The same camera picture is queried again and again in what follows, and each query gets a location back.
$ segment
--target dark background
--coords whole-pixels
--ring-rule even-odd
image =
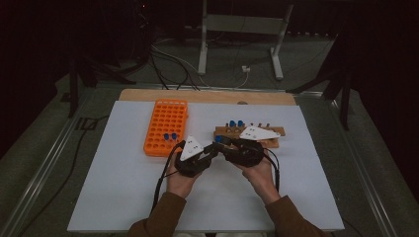
[[[236,2],[234,13],[238,15],[275,17],[284,12],[284,5],[277,1]],[[145,4],[136,15],[130,14],[134,3]],[[320,76],[349,66],[352,89],[360,93],[416,198],[418,4],[416,0],[298,1],[289,24],[292,36],[309,33],[336,38]],[[125,40],[138,34],[130,30],[130,24],[149,24],[150,29],[157,26],[167,36],[181,40],[184,26],[198,26],[202,12],[202,2],[193,0],[6,0],[0,7],[0,156],[56,95],[54,82],[68,73],[70,41],[98,61],[118,65],[118,60],[129,54],[122,46]],[[231,3],[221,0],[213,0],[209,6],[209,12],[229,13],[230,9]],[[141,39],[139,44],[146,43]],[[146,53],[146,47],[139,48],[135,55]]]

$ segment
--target wrist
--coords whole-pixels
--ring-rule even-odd
[[[278,193],[277,189],[275,189],[275,187],[269,187],[265,189],[263,193],[260,195],[260,197],[265,205],[268,205],[281,198],[280,194]]]

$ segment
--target cable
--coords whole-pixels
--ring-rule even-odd
[[[109,116],[104,116],[104,117],[101,117],[101,118],[86,118],[86,119],[91,119],[93,122],[90,123],[84,129],[83,133],[81,134],[81,136],[80,136],[80,138],[78,140],[76,151],[74,152],[74,157],[73,157],[73,161],[72,161],[72,164],[71,164],[70,172],[68,173],[68,175],[65,178],[64,182],[61,184],[61,186],[55,192],[55,194],[49,199],[49,201],[43,206],[43,208],[29,221],[29,223],[24,228],[22,228],[22,230],[21,230],[21,232],[19,233],[18,236],[23,236],[23,234],[25,234],[25,232],[29,229],[29,227],[31,227],[31,225],[35,222],[35,220],[49,207],[49,205],[52,203],[52,201],[59,195],[59,193],[61,193],[61,191],[64,188],[64,186],[67,184],[68,180],[70,179],[70,177],[73,174],[73,171],[75,169],[76,161],[77,161],[77,156],[78,156],[78,152],[80,150],[81,142],[82,142],[84,136],[86,135],[87,131],[89,130],[89,128],[95,127],[96,124],[98,123],[98,121],[100,121],[102,119],[106,119],[108,117]]]
[[[162,54],[162,55],[164,55],[164,56],[166,56],[166,57],[168,57],[168,58],[166,58],[166,57],[161,57],[161,56],[156,56],[155,54],[153,54],[153,56],[156,56],[156,57],[159,57],[159,58],[161,58],[161,59],[165,59],[165,60],[169,60],[169,61],[175,62],[175,63],[177,63],[178,65],[180,65],[180,66],[182,67],[182,69],[185,71],[186,77],[185,77],[185,79],[184,79],[181,83],[179,83],[179,84],[178,84],[178,87],[176,88],[176,90],[179,90],[179,89],[180,89],[180,87],[181,87],[183,84],[185,84],[185,83],[188,81],[188,79],[189,79],[189,80],[191,81],[191,85],[190,85],[190,86],[191,86],[194,90],[196,90],[196,91],[200,91],[200,89],[198,88],[198,86],[197,86],[197,85],[194,83],[194,81],[192,80],[191,74],[189,73],[188,69],[184,66],[184,64],[180,61],[180,59],[179,59],[179,58],[177,58],[177,57],[175,57],[175,56],[172,56],[172,55],[170,55],[170,54],[164,53],[164,52],[162,52],[162,51],[158,50],[155,46],[153,46],[152,48],[153,48],[152,52]]]
[[[279,192],[280,191],[280,162],[278,161],[278,157],[274,154],[274,152],[272,152],[268,148],[264,148],[264,149],[271,152],[274,155],[275,159],[277,160],[277,164],[275,164],[275,162],[271,159],[271,157],[269,157],[269,155],[267,155],[265,152],[263,153],[264,157],[267,158],[271,162],[272,166],[274,167],[274,170],[275,170],[275,188]]]
[[[173,174],[175,174],[175,173],[176,173],[176,172],[174,172],[174,173],[171,173],[171,174],[169,174],[169,175],[166,175],[167,167],[169,167],[170,161],[172,160],[172,157],[173,157],[173,153],[175,153],[175,150],[176,150],[177,148],[179,148],[179,147],[184,147],[184,146],[185,146],[185,143],[186,143],[186,141],[185,141],[185,140],[182,140],[181,142],[177,143],[177,144],[173,147],[172,151],[170,151],[170,154],[169,154],[169,156],[167,157],[167,161],[166,161],[166,164],[164,165],[163,172],[161,173],[160,179],[158,179],[158,182],[157,182],[157,185],[156,185],[156,189],[155,189],[155,191],[154,191],[153,206],[151,207],[150,214],[151,214],[151,212],[153,211],[154,207],[155,207],[155,206],[157,205],[157,203],[158,203],[158,198],[159,198],[159,196],[160,196],[160,188],[161,188],[161,184],[163,183],[164,178],[166,178],[166,177],[168,177],[168,176],[171,176],[171,175],[173,175]]]
[[[163,81],[163,77],[162,77],[162,75],[161,75],[161,71],[157,68],[157,65],[156,65],[156,63],[155,63],[155,61],[154,61],[154,57],[153,57],[153,55],[152,55],[152,54],[151,54],[150,60],[151,60],[152,67],[154,68],[154,70],[155,70],[155,72],[156,72],[156,74],[157,74],[157,77],[158,77],[158,79],[160,80],[161,85],[162,85],[164,88],[166,88],[166,90],[169,90],[169,88],[167,87],[166,83]]]
[[[166,53],[166,52],[163,52],[163,51],[161,51],[160,49],[158,49],[157,47],[155,47],[154,45],[152,45],[152,48],[154,49],[154,50],[156,50],[156,51],[158,51],[158,52],[160,52],[160,53],[162,53],[162,54],[164,54],[164,55],[166,55],[166,56],[169,56],[169,57],[172,57],[172,58],[175,58],[175,59],[177,59],[177,60],[179,60],[179,61],[182,61],[182,62],[185,62],[187,65],[189,65],[192,69],[194,69],[194,71],[198,74],[198,70],[190,63],[190,62],[188,62],[188,61],[186,61],[186,60],[184,60],[184,59],[182,59],[182,58],[180,58],[180,57],[176,57],[176,56],[173,56],[173,55],[171,55],[171,54],[168,54],[168,53]],[[204,84],[204,85],[206,85],[206,86],[208,86],[209,88],[211,88],[211,86],[209,86],[207,83],[205,83],[204,82],[204,80],[203,80],[203,78],[198,74],[198,77],[200,78],[200,80],[201,80],[201,82]]]
[[[345,223],[347,223],[349,226],[351,226],[354,230],[355,230],[355,232],[357,232],[358,233],[358,235],[359,236],[361,236],[361,237],[364,237],[364,235],[363,234],[361,234],[361,232],[353,225],[353,224],[351,224],[348,220],[346,220],[345,218],[342,218],[342,220],[345,222]]]

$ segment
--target metal rail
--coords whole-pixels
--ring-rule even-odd
[[[19,231],[22,228],[22,225],[26,217],[28,216],[28,213],[34,205],[38,195],[40,194],[42,187],[45,181],[47,180],[49,174],[51,173],[56,161],[58,160],[59,155],[61,154],[62,149],[67,143],[69,136],[74,130],[81,109],[90,99],[91,94],[91,89],[86,88],[84,90],[83,95],[80,98],[79,110],[75,112],[73,118],[69,118],[67,122],[64,124],[64,127],[62,128],[59,136],[52,144],[48,154],[43,159],[40,167],[30,180],[29,184],[25,188],[25,191],[20,197],[17,205],[13,209],[12,214],[9,216],[9,219],[3,226],[3,229],[0,232],[1,237],[12,237],[17,236],[19,234]]]

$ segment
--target person's arm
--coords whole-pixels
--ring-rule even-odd
[[[256,194],[262,199],[279,236],[326,236],[323,231],[299,214],[289,197],[281,197],[275,188],[271,162],[267,158],[263,158],[258,165],[253,167],[236,166],[243,171],[243,176],[247,178]]]
[[[135,222],[128,231],[128,237],[171,237],[185,207],[185,198],[194,185],[194,178],[182,176],[176,172],[175,157],[172,158],[167,174],[167,188],[154,207],[150,216]]]
[[[169,192],[164,193],[150,216],[135,222],[129,229],[127,236],[172,236],[185,204],[184,198]]]

